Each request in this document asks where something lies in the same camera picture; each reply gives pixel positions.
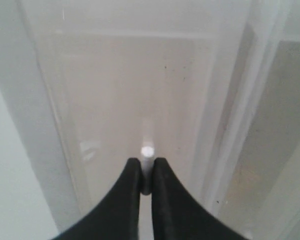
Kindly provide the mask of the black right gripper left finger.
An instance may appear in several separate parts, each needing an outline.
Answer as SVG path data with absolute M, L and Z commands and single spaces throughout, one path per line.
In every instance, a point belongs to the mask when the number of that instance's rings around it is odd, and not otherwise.
M 56 240 L 137 240 L 141 163 L 129 158 L 110 191 L 80 221 L 55 237 Z

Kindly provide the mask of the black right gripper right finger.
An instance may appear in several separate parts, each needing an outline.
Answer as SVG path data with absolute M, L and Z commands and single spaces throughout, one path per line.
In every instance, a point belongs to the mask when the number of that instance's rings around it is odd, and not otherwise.
M 151 210 L 155 240 L 244 239 L 190 195 L 165 158 L 154 161 Z

